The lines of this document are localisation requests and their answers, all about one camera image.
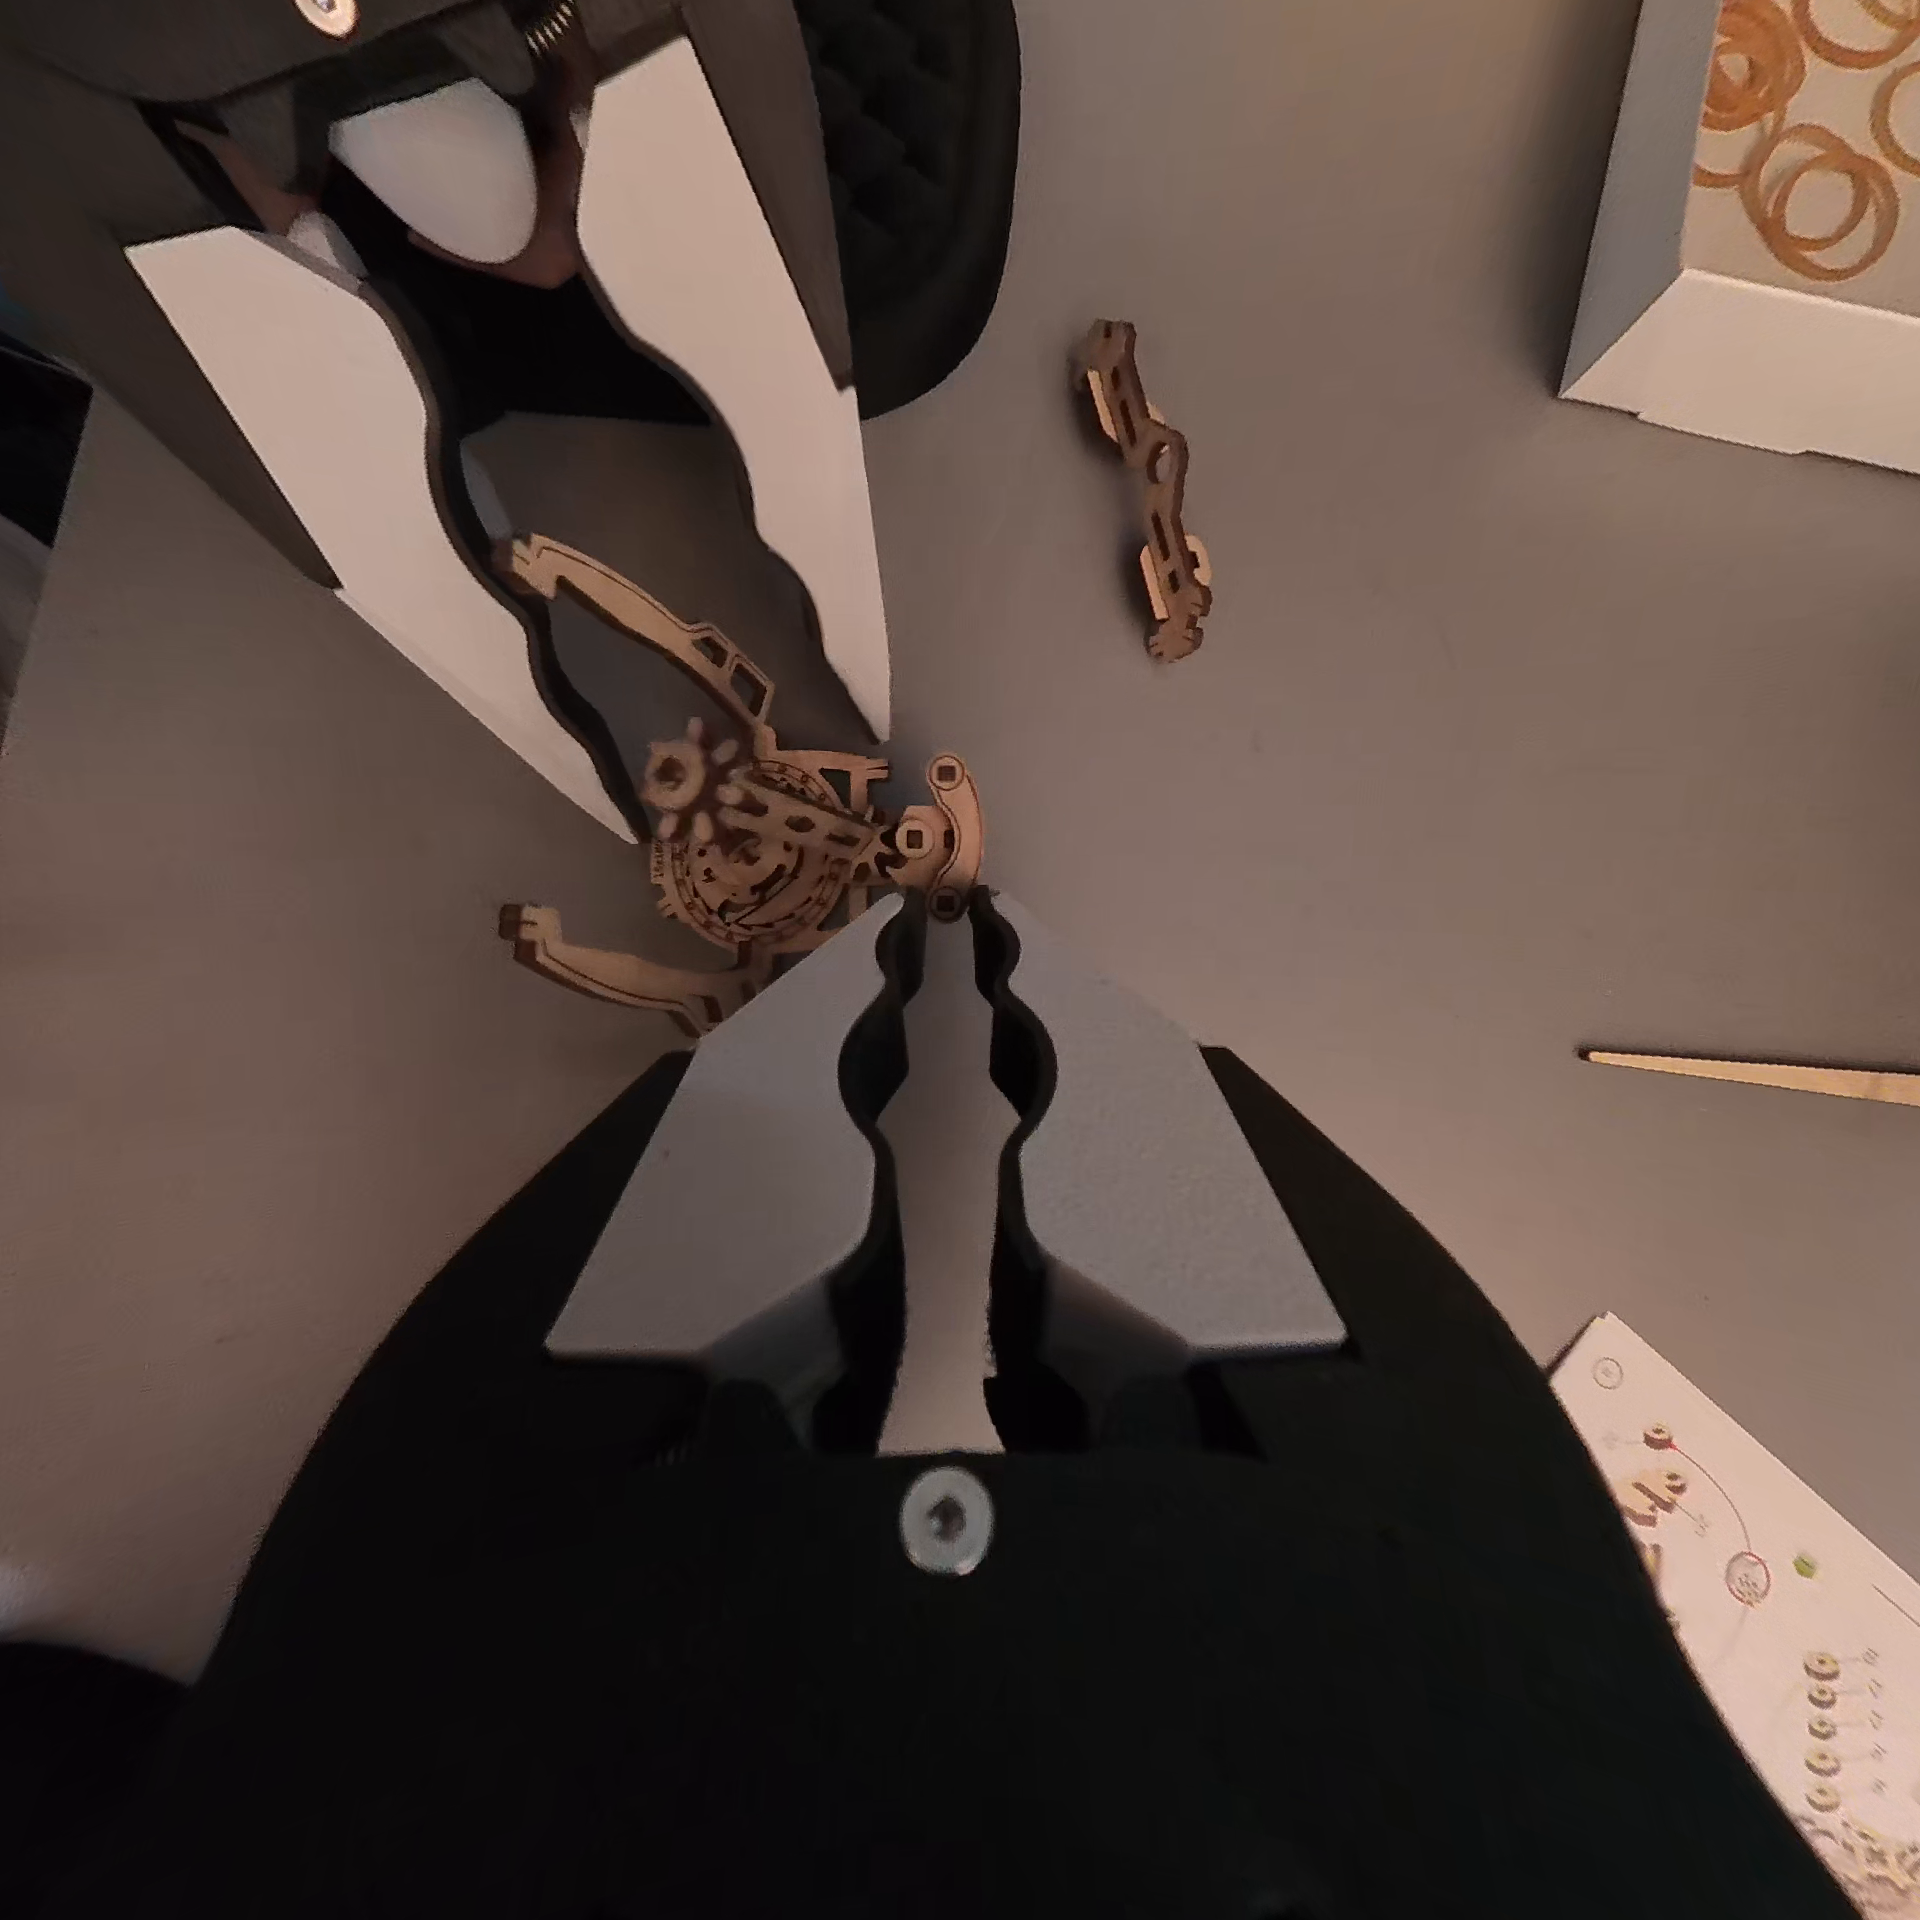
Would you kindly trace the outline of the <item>thin wooden stick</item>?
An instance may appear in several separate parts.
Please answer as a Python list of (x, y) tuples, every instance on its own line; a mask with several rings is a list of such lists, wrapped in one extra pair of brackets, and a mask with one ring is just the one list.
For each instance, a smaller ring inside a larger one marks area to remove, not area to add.
[(1777, 1088), (1875, 1103), (1898, 1110), (1917, 1110), (1917, 1071), (1859, 1068), (1859, 1065), (1804, 1065), (1804, 1063), (1757, 1063), (1730, 1059), (1694, 1059), (1655, 1052), (1606, 1052), (1581, 1049), (1586, 1065), (1619, 1068), (1648, 1075), (1688, 1076), (1705, 1084)]

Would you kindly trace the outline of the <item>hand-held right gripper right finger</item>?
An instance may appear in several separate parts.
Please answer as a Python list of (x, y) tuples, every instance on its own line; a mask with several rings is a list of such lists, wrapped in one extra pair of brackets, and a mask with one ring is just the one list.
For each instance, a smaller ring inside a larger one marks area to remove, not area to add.
[(968, 918), (1013, 1112), (984, 1384), (1002, 1449), (1078, 1452), (1148, 1384), (1338, 1354), (1338, 1305), (1202, 1044), (1005, 893)]

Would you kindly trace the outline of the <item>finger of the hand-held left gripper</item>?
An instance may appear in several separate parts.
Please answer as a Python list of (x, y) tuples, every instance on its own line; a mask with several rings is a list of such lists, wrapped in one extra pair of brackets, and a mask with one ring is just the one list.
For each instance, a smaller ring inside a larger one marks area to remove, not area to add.
[(877, 741), (892, 651), (824, 119), (788, 2), (579, 2), (579, 198), (608, 313), (736, 445), (759, 539)]
[(420, 372), (337, 227), (235, 227), (130, 248), (128, 262), (296, 510), (337, 598), (558, 794), (627, 844), (636, 830), (538, 687), (532, 637), (455, 531), (463, 485)]

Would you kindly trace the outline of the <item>white cardboard box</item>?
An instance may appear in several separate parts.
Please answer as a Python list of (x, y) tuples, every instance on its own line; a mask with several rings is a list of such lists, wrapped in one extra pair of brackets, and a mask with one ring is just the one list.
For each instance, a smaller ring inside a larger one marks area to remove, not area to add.
[(1645, 2), (1579, 294), (1562, 400), (1777, 454), (1917, 471), (1916, 277), (1787, 286), (1726, 197), (1693, 187), (1719, 6)]

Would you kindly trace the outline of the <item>wooden mechanical model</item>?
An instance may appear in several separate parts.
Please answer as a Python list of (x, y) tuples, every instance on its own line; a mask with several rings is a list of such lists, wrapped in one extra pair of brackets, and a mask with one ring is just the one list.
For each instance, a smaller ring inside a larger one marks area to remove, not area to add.
[(917, 893), (954, 922), (982, 877), (987, 819), (968, 764), (936, 754), (927, 803), (892, 817), (873, 800), (886, 762), (781, 746), (775, 680), (720, 627), (687, 623), (635, 581), (544, 535), (501, 539), (502, 578), (546, 602), (570, 598), (674, 665), (725, 714), (687, 720), (651, 746), (639, 781), (659, 914), (727, 955), (672, 967), (564, 937), (561, 914), (509, 901), (498, 937), (516, 963), (587, 999), (654, 1013), (691, 1039), (753, 1001), (785, 958), (824, 948), (878, 893)]

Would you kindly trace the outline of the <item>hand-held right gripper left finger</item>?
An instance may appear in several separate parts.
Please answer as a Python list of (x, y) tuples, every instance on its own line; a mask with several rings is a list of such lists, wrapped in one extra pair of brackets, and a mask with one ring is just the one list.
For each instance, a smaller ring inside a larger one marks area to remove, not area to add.
[(759, 1384), (805, 1444), (877, 1452), (904, 1344), (892, 1148), (925, 901), (872, 906), (696, 1044), (546, 1337)]

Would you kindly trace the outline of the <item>instruction booklet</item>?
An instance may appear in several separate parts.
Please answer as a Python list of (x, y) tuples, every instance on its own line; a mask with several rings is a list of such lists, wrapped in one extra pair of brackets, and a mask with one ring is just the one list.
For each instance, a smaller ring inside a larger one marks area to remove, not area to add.
[(1917, 1915), (1917, 1590), (1621, 1316), (1552, 1385), (1750, 1766), (1860, 1915)]

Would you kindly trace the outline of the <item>small wooden model part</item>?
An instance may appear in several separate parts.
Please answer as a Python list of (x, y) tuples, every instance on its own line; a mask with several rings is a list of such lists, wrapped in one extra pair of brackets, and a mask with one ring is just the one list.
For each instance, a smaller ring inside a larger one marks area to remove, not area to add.
[(1134, 475), (1142, 521), (1142, 588), (1148, 602), (1144, 645), (1161, 665), (1188, 659), (1203, 643), (1212, 613), (1212, 560), (1188, 531), (1188, 436), (1146, 395), (1137, 328), (1099, 319), (1074, 347), (1074, 381), (1092, 422)]

